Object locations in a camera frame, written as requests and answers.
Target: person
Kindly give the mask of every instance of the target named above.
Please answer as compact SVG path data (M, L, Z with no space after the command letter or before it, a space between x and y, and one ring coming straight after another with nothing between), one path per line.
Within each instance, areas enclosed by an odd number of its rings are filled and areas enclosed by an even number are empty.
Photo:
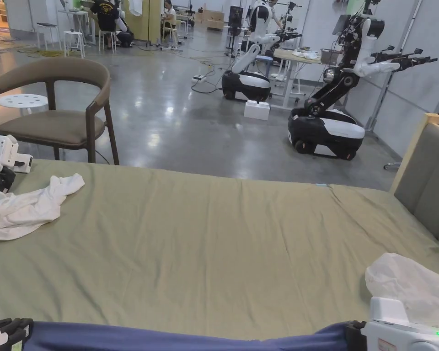
M91 6L90 10L93 14L98 16L98 24L101 31L115 32L116 21L119 19L119 11L117 6L109 0L94 0L95 4ZM112 42L112 37L106 36L107 48L112 48L116 43Z
M161 40L166 38L169 31L165 31L164 28L175 28L177 21L176 10L172 6L171 0L164 1L164 14L161 18Z
M268 3L268 5L270 6L270 8L272 9L272 16L273 19L275 20L275 22L277 23L278 27L280 28L280 30L283 29L283 24L279 21L279 19L277 18L277 15L275 14L275 5L277 4L278 0L270 0L270 2Z

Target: white plastic bag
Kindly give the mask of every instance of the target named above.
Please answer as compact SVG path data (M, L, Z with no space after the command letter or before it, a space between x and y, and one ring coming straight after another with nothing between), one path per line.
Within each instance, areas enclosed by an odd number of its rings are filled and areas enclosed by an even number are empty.
M412 323L439 328L439 274L385 253L366 270L365 281L373 296L402 301Z

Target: wooden bed frame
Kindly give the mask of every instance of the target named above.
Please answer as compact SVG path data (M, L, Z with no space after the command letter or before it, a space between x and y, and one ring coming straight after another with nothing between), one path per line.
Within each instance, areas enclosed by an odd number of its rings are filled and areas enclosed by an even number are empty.
M395 191L398 188L398 185L400 184L400 180L403 176L403 173L405 173L405 171L407 169L407 165L413 156L416 145L418 144L419 137L421 136L421 134L423 133L423 131L425 130L425 128L428 124L434 124L434 125L439 127L439 115L436 115L435 113L426 113L423 116L423 119L420 122L418 129L416 130L415 134L413 135L413 137L410 141L407 153L403 157L402 164L400 165L400 168L398 169L398 172L395 176L394 182L392 183L392 187L389 191L391 194L395 194Z

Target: power strip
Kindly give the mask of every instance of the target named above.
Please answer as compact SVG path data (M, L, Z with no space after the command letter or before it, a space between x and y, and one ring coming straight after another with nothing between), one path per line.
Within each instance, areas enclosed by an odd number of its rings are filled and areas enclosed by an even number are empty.
M194 82L195 84L203 83L205 80L206 76L204 74L198 74L192 78L192 82Z

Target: round stool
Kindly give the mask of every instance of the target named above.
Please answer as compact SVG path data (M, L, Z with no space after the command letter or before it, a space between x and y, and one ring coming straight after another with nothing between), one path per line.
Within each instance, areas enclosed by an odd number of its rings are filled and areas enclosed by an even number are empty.
M77 38L76 47L71 46L71 42L73 41L74 37ZM64 57L67 56L67 53L72 48L77 48L78 50L80 50L82 59L85 57L85 46L83 44L83 34L81 32L65 31L64 32Z
M0 97L0 106L20 109L20 115L24 116L24 111L31 114L32 108L39 108L48 105L45 96L35 94L16 94Z
M101 53L101 40L102 40L102 49L105 50L104 46L104 35L110 35L110 41L112 42L112 53L117 53L117 34L115 32L108 32L108 31L99 31L99 53Z

